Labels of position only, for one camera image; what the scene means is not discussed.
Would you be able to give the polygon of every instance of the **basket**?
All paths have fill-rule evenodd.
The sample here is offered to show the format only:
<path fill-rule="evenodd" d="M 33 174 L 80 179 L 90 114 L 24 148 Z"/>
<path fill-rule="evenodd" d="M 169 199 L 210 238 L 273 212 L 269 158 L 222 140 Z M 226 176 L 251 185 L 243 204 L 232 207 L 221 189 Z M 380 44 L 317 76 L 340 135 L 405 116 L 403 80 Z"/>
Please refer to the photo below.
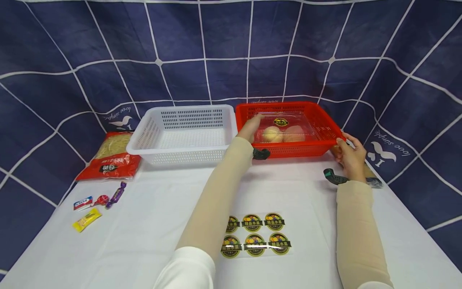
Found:
<path fill-rule="evenodd" d="M 216 164 L 237 134 L 230 105 L 149 109 L 127 145 L 154 166 Z"/>
<path fill-rule="evenodd" d="M 281 114 L 303 117 L 305 129 L 303 134 L 307 135 L 305 141 L 296 142 L 261 142 L 259 137 L 261 131 L 268 124 L 263 124 L 255 134 L 255 141 L 252 146 L 257 149 L 268 149 L 271 154 L 270 158 L 288 158 L 288 157 L 310 157 L 320 156 L 326 153 L 332 146 L 337 144 L 338 137 L 345 139 L 337 124 L 331 117 L 316 103 L 312 102 L 287 102 L 287 103 L 261 103 L 261 104 L 239 104 L 236 107 L 237 129 L 241 130 L 245 122 L 251 119 L 255 114 L 262 113 L 267 117 L 271 114 Z"/>

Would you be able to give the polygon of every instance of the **beige sleeve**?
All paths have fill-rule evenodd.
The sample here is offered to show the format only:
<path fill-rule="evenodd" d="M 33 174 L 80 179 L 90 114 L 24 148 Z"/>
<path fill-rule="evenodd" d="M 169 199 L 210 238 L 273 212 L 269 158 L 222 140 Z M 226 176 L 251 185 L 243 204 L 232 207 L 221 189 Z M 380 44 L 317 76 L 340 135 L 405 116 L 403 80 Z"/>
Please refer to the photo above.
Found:
<path fill-rule="evenodd" d="M 196 247 L 216 262 L 220 254 L 231 207 L 241 177 L 252 164 L 253 147 L 245 139 L 235 137 L 224 159 L 213 170 L 197 201 L 196 207 L 176 246 Z"/>
<path fill-rule="evenodd" d="M 366 282 L 393 287 L 372 214 L 372 188 L 348 181 L 337 191 L 337 267 L 345 289 Z"/>

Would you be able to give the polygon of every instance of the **fruit label sticker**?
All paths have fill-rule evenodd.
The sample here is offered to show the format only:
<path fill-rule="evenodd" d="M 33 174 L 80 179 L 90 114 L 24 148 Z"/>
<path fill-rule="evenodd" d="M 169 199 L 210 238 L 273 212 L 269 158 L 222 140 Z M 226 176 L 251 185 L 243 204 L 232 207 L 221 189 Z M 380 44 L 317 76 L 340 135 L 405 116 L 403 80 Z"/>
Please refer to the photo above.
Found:
<path fill-rule="evenodd" d="M 272 231 L 280 231 L 286 222 L 281 215 L 276 213 L 269 213 L 265 216 L 265 226 Z"/>
<path fill-rule="evenodd" d="M 261 256 L 266 248 L 267 244 L 260 235 L 250 234 L 245 238 L 244 251 L 247 251 L 252 257 Z"/>
<path fill-rule="evenodd" d="M 291 242 L 281 233 L 274 233 L 269 237 L 268 248 L 278 255 L 286 255 L 291 247 Z"/>
<path fill-rule="evenodd" d="M 253 214 L 246 215 L 242 219 L 242 227 L 244 227 L 249 232 L 254 233 L 260 230 L 262 226 L 263 226 L 263 221 L 257 215 L 253 215 Z"/>
<path fill-rule="evenodd" d="M 221 254 L 228 259 L 232 259 L 239 255 L 239 252 L 242 251 L 241 242 L 239 239 L 233 235 L 225 236 L 223 240 L 223 245 L 221 246 Z"/>
<path fill-rule="evenodd" d="M 273 122 L 277 126 L 286 126 L 289 124 L 289 122 L 285 118 L 280 118 L 280 117 L 275 118 Z"/>
<path fill-rule="evenodd" d="M 228 220 L 228 226 L 226 227 L 226 233 L 231 234 L 234 233 L 238 227 L 241 226 L 241 223 L 235 216 L 230 216 Z"/>

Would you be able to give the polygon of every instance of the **white sleeve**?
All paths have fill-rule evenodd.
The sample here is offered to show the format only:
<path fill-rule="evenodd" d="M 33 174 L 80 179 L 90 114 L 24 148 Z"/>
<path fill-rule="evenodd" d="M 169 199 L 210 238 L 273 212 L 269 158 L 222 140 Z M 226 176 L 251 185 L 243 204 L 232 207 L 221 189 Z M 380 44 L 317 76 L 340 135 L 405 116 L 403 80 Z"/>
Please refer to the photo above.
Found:
<path fill-rule="evenodd" d="M 366 282 L 359 286 L 358 289 L 393 289 L 393 287 L 382 282 Z"/>
<path fill-rule="evenodd" d="M 213 289 L 215 263 L 203 250 L 182 247 L 160 272 L 154 289 Z"/>

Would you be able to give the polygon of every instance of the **blue fabric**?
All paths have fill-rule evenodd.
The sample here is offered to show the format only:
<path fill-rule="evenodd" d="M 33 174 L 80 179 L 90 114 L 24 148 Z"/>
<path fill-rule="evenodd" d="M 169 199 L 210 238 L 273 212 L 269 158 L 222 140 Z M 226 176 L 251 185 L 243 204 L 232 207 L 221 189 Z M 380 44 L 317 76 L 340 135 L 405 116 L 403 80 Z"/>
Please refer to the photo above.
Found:
<path fill-rule="evenodd" d="M 462 3 L 171 2 L 0 1 L 1 270 L 106 131 L 152 107 L 281 101 L 357 136 L 462 269 Z"/>

